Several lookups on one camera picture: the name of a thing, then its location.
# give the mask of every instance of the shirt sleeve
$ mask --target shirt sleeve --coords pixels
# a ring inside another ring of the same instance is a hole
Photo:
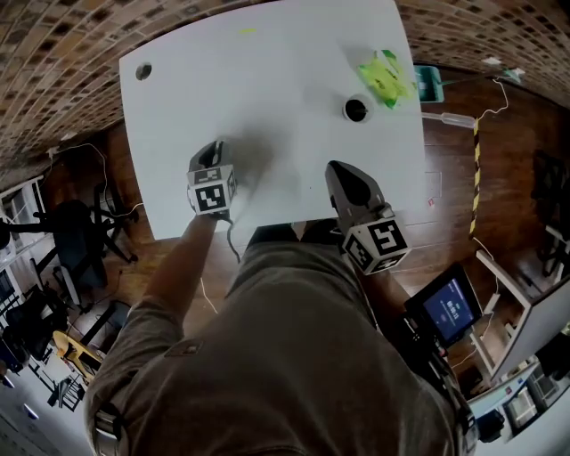
[[[136,373],[183,338],[182,324],[157,299],[146,297],[131,309],[126,324],[85,395],[89,423]]]

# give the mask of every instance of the plastic tube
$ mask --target plastic tube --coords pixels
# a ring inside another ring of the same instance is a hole
[[[451,114],[444,112],[443,114],[432,114],[430,112],[422,112],[423,118],[432,118],[433,120],[441,120],[447,125],[462,126],[464,128],[475,128],[475,119],[470,116],[461,116],[461,114]]]

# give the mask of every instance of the yellow-black striped tape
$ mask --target yellow-black striped tape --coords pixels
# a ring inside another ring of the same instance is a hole
[[[481,183],[481,164],[479,162],[481,156],[481,148],[479,145],[479,119],[475,120],[475,128],[473,129],[475,140],[475,193],[473,195],[473,209],[471,211],[471,226],[469,227],[469,238],[473,239],[475,231],[475,222],[477,219],[477,207],[479,206],[479,184]]]

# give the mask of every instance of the brick wall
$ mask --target brick wall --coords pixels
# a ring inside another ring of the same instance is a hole
[[[44,169],[45,151],[67,132],[122,118],[119,57],[259,1],[0,0],[0,189]],[[414,59],[481,71],[494,55],[526,70],[528,88],[570,107],[570,21],[556,0],[397,3]]]

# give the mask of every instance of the computer screen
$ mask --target computer screen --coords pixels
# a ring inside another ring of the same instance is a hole
[[[475,320],[456,279],[427,299],[424,307],[446,340],[452,339]]]

